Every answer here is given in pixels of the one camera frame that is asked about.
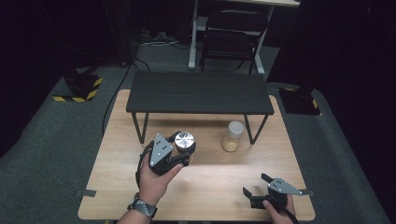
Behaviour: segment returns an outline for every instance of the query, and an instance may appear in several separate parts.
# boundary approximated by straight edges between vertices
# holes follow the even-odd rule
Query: black metal table
[[[136,72],[126,111],[132,113],[141,144],[145,141],[149,113],[244,115],[251,145],[259,137],[268,116],[274,114],[261,75],[191,72]],[[136,113],[146,114],[142,132]],[[254,138],[248,115],[264,115]]]

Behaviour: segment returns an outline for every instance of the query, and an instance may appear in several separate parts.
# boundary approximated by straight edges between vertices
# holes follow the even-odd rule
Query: jar lid
[[[232,121],[228,125],[228,133],[231,136],[231,138],[239,138],[242,135],[244,129],[245,126],[239,121]]]

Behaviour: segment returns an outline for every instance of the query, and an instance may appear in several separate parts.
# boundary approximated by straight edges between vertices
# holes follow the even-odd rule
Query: watch strap
[[[151,206],[139,199],[139,193],[136,193],[131,203],[128,205],[128,210],[134,209],[147,217],[154,217],[157,212],[155,206]]]

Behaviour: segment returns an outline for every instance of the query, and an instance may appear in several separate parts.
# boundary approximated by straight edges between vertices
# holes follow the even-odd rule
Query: yellow and black tape
[[[89,102],[92,100],[92,98],[96,95],[98,92],[99,85],[102,83],[103,78],[99,77],[96,79],[96,81],[93,83],[92,88],[90,89],[89,92],[87,92],[86,97],[81,97],[81,96],[62,96],[62,95],[52,95],[52,99],[57,102],[76,102],[76,103],[84,103],[84,102]]]
[[[297,90],[291,89],[291,88],[285,88],[284,90],[286,90],[286,91],[297,91]],[[315,109],[318,109],[318,102],[315,99],[312,99],[312,105],[314,106]]]

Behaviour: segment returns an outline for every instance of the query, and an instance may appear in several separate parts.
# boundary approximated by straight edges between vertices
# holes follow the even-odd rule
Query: hand
[[[287,197],[288,197],[288,204],[286,204],[286,209],[288,209],[295,216],[296,212],[294,210],[293,197],[291,196],[291,194],[288,194]],[[267,212],[270,214],[271,219],[273,220],[273,224],[293,223],[291,219],[288,217],[288,215],[286,215],[283,212],[278,213],[268,201],[264,200],[262,204],[264,205],[265,210],[267,210]]]
[[[152,206],[156,206],[161,197],[165,194],[169,182],[183,168],[183,164],[178,164],[164,175],[156,175],[149,169],[149,154],[145,156],[140,170],[139,198]]]

